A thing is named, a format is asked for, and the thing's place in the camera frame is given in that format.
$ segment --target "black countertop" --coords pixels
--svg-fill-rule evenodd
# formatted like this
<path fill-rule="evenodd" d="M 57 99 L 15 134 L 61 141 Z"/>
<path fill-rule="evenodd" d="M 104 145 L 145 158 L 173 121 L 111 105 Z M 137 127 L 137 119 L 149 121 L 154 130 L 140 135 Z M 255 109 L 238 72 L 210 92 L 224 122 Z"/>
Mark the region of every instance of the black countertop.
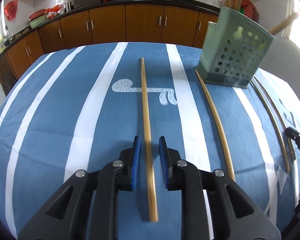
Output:
<path fill-rule="evenodd" d="M 16 44 L 18 41 L 20 41 L 21 39 L 23 39 L 25 36 L 27 36 L 28 34 L 30 34 L 31 32 L 39 29 L 40 27 L 49 24 L 55 20 L 58 20 L 62 17 L 74 14 L 74 13 L 78 13 L 78 12 L 82 12 L 82 11 L 86 11 L 89 9 L 93 9 L 93 8 L 98 8 L 98 7 L 103 7 L 103 6 L 109 6 L 109 5 L 118 5 L 118 4 L 161 4 L 161 5 L 171 5 L 171 6 L 177 6 L 177 7 L 182 7 L 182 8 L 187 8 L 187 9 L 193 9 L 193 10 L 197 10 L 197 11 L 203 11 L 206 13 L 210 13 L 210 14 L 215 14 L 215 15 L 219 15 L 219 11 L 220 8 L 215 7 L 213 5 L 210 4 L 206 4 L 203 2 L 199 2 L 196 0 L 109 0 L 107 2 L 101 2 L 101 3 L 96 3 L 96 4 L 91 4 L 91 5 L 87 5 L 87 6 L 83 6 L 77 9 L 73 9 L 71 11 L 68 11 L 64 14 L 60 14 L 50 20 L 46 20 L 43 23 L 41 23 L 39 26 L 29 30 L 27 33 L 23 34 L 21 37 L 17 38 L 16 40 L 14 40 L 12 43 L 10 43 L 8 46 L 6 46 L 6 48 L 4 49 L 4 51 L 2 53 L 0 53 L 0 56 L 2 54 L 4 54 L 9 48 L 11 48 L 14 44 Z"/>

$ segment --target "green basket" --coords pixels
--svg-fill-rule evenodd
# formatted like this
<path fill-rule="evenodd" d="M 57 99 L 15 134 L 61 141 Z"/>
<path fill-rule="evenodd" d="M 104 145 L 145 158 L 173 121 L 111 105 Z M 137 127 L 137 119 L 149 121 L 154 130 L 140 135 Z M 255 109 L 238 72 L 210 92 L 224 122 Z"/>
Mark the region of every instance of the green basket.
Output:
<path fill-rule="evenodd" d="M 247 87 L 274 39 L 248 17 L 222 7 L 218 23 L 208 22 L 197 70 L 207 83 Z"/>

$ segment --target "metal rivet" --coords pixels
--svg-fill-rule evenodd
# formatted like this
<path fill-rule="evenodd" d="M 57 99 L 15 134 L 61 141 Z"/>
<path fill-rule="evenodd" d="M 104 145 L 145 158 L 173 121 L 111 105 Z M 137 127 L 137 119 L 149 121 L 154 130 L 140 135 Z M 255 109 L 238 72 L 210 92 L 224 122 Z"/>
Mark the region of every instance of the metal rivet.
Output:
<path fill-rule="evenodd" d="M 120 167 L 120 166 L 122 166 L 122 164 L 123 164 L 123 162 L 120 161 L 120 160 L 116 160 L 116 161 L 114 161 L 114 162 L 112 163 L 112 165 L 113 165 L 114 167 Z"/>
<path fill-rule="evenodd" d="M 177 162 L 177 164 L 178 164 L 178 166 L 180 166 L 180 167 L 186 167 L 186 166 L 187 166 L 187 162 L 184 161 L 184 160 L 179 160 L 179 161 Z"/>
<path fill-rule="evenodd" d="M 215 170 L 214 174 L 218 177 L 223 177 L 225 175 L 225 172 L 223 170 Z"/>
<path fill-rule="evenodd" d="M 86 175 L 86 171 L 84 170 L 78 170 L 75 172 L 75 175 L 78 177 L 78 178 L 82 178 Z"/>

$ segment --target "blue tablecloth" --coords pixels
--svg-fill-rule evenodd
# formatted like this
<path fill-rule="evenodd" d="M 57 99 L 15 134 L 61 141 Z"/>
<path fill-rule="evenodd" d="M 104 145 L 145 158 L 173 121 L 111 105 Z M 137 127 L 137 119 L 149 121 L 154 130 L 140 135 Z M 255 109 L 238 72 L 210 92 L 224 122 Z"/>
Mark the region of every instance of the blue tablecloth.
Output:
<path fill-rule="evenodd" d="M 164 188 L 159 137 L 164 135 L 168 147 L 199 169 L 226 170 L 194 72 L 200 53 L 172 44 L 120 42 L 41 56 L 0 108 L 0 219 L 12 234 L 18 235 L 73 172 L 99 170 L 130 148 L 135 135 L 143 139 L 144 57 L 159 222 L 148 221 L 142 152 L 139 188 L 119 192 L 118 234 L 119 239 L 180 239 L 181 193 Z M 290 86 L 263 70 L 256 76 L 286 126 L 300 130 L 300 101 Z M 298 200 L 300 151 L 297 161 L 290 158 L 287 174 L 274 128 L 253 88 L 207 87 L 225 130 L 236 182 L 282 230 Z"/>

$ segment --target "striped tablecloth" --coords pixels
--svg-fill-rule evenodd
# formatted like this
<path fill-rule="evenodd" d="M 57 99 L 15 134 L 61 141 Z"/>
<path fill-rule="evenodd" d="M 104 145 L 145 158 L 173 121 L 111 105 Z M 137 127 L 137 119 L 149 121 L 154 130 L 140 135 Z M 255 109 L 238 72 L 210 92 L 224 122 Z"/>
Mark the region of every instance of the striped tablecloth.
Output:
<path fill-rule="evenodd" d="M 143 138 L 144 57 L 159 222 L 148 218 L 142 153 L 139 189 L 119 192 L 118 234 L 119 239 L 180 239 L 181 192 L 164 188 L 159 137 L 164 135 L 168 147 L 201 170 L 226 170 L 194 72 L 200 53 L 172 44 L 120 42 L 41 56 L 0 108 L 0 219 L 12 234 L 18 235 L 73 172 L 99 170 L 130 148 L 135 135 Z M 256 76 L 286 125 L 300 131 L 300 101 L 290 86 L 262 70 Z M 225 130 L 236 182 L 282 230 L 298 200 L 300 151 L 297 161 L 290 158 L 287 174 L 274 128 L 253 88 L 207 87 Z"/>

